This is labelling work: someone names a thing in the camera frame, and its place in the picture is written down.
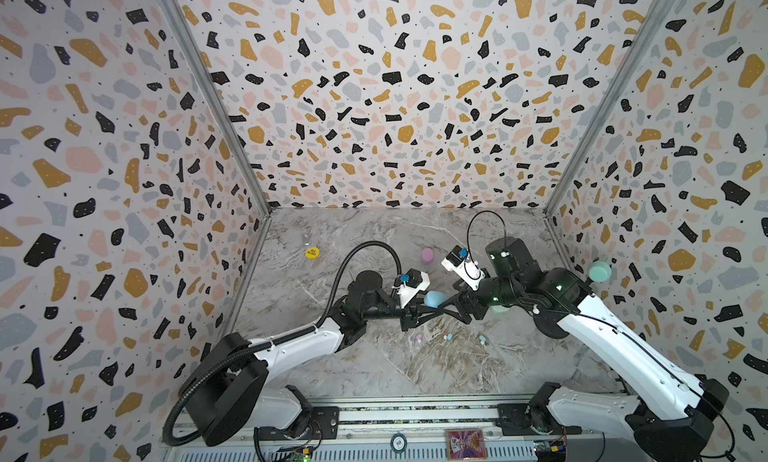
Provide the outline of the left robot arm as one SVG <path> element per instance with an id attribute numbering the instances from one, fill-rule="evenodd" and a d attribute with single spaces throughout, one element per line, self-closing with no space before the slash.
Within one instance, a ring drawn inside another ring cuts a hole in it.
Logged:
<path id="1" fill-rule="evenodd" d="M 253 424 L 303 436 L 312 424 L 313 407 L 294 386 L 272 387 L 272 381 L 308 361 L 343 350 L 375 319 L 397 319 L 403 330 L 416 328 L 434 316 L 448 297 L 429 288 L 426 273 L 415 269 L 399 276 L 392 288 L 371 270 L 360 272 L 347 293 L 333 301 L 319 325 L 309 325 L 265 341 L 247 340 L 238 333 L 222 338 L 180 390 L 175 413 L 186 411 L 196 430 L 173 433 L 175 415 L 163 428 L 163 441 L 180 446 L 200 438 L 217 446 Z"/>

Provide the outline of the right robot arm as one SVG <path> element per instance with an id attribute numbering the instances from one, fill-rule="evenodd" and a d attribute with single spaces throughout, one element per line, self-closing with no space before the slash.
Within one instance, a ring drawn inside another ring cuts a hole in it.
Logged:
<path id="1" fill-rule="evenodd" d="M 492 307 L 519 307 L 542 334 L 580 341 L 633 391 L 606 395 L 545 383 L 523 417 L 534 431 L 579 427 L 629 440 L 655 461 L 708 459 L 705 448 L 729 397 L 723 384 L 700 380 L 666 359 L 573 272 L 542 270 L 521 239 L 497 239 L 486 254 L 491 272 L 459 246 L 441 262 L 461 279 L 449 301 L 462 316 L 479 319 Z"/>

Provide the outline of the pink charging case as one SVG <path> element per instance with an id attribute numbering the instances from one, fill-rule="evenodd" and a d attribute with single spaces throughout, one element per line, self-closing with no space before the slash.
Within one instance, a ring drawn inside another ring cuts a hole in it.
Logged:
<path id="1" fill-rule="evenodd" d="M 421 261 L 425 265 L 429 265 L 434 261 L 434 250 L 432 248 L 423 248 L 421 252 Z"/>

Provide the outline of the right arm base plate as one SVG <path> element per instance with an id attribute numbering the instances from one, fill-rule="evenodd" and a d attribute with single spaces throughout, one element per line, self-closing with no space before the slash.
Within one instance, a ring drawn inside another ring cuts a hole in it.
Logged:
<path id="1" fill-rule="evenodd" d="M 561 436 L 581 434 L 578 426 L 563 426 L 544 405 L 528 403 L 506 403 L 497 406 L 495 425 L 502 430 L 504 436 Z"/>

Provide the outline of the blue charging case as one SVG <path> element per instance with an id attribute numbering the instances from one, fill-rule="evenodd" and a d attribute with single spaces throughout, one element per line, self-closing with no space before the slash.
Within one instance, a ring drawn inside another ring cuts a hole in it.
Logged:
<path id="1" fill-rule="evenodd" d="M 423 303 L 427 307 L 437 309 L 443 303 L 445 303 L 447 299 L 448 299 L 448 296 L 442 292 L 428 291 L 424 296 Z"/>

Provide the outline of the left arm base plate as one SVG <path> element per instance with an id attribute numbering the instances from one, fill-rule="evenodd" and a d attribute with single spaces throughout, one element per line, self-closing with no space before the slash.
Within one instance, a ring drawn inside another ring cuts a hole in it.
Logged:
<path id="1" fill-rule="evenodd" d="M 338 406 L 313 407 L 310 412 L 303 410 L 298 419 L 286 429 L 261 426 L 257 429 L 261 441 L 306 442 L 310 438 L 322 441 L 335 440 L 340 422 Z"/>

